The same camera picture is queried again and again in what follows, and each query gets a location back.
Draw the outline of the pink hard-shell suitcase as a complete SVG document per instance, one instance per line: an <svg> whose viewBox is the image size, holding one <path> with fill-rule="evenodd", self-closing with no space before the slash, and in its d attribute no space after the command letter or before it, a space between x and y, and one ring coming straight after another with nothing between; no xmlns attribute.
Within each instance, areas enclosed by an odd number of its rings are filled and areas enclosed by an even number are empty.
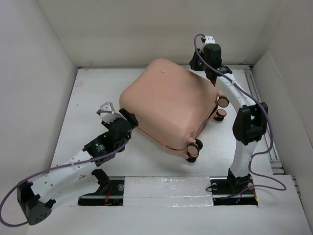
<svg viewBox="0 0 313 235"><path fill-rule="evenodd" d="M194 163L203 148L199 135L228 106L212 82L168 60L155 59L120 95L120 112L173 155Z"/></svg>

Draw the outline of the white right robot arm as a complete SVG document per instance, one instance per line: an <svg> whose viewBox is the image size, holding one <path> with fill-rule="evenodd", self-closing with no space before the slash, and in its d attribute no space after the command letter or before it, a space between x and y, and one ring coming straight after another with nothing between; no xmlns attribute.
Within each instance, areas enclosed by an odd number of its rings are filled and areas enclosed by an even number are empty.
<svg viewBox="0 0 313 235"><path fill-rule="evenodd" d="M237 113L232 126L236 149L228 170L226 187L230 192L238 193L251 182L251 156L266 132L268 107L265 103L256 104L252 96L230 77L232 71L222 65L221 54L219 44L204 43L202 48L196 48L189 65L194 71L204 71L206 78L224 94L226 102L230 103Z"/></svg>

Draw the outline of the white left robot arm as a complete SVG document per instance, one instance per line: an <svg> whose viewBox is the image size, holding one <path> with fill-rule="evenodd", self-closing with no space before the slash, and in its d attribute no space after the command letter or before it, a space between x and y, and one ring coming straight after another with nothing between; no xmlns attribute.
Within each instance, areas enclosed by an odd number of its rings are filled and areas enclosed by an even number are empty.
<svg viewBox="0 0 313 235"><path fill-rule="evenodd" d="M65 188L79 182L84 176L96 177L92 188L98 194L108 191L110 179L100 166L113 159L116 153L124 151L138 121L135 114L124 108L119 112L102 108L97 114L107 129L105 133L87 143L64 165L41 173L35 180L24 180L17 187L17 201L29 225L45 220L66 199Z"/></svg>

